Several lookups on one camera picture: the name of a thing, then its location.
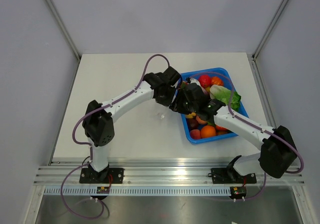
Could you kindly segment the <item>clear zip top bag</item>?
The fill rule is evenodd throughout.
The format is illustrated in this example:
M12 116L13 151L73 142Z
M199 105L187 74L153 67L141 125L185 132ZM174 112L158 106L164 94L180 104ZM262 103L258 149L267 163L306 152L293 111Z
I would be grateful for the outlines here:
M171 111L166 109L166 110L161 110L158 114L157 117L159 120L163 121L163 120L167 120L170 116Z

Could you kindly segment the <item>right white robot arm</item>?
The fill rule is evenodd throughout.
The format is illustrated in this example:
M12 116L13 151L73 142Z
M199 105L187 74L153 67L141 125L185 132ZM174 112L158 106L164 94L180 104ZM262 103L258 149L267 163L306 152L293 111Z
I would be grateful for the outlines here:
M263 171L279 179L298 157L290 131L279 126L264 126L235 112L218 99L205 95L200 86L188 84L177 91L169 108L180 114L197 114L201 120L244 138L259 152L248 156L236 156L225 168L232 182L239 182L244 176Z

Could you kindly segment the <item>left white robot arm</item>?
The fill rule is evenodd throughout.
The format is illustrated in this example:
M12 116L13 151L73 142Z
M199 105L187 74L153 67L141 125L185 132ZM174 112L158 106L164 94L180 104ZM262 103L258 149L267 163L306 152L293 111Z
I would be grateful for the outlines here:
M90 144L89 178L97 183L111 180L107 144L115 136L114 123L136 106L152 99L169 107L176 93L176 84L181 81L181 74L171 66L164 72L144 72L138 84L123 95L103 103L93 100L88 104L82 127Z

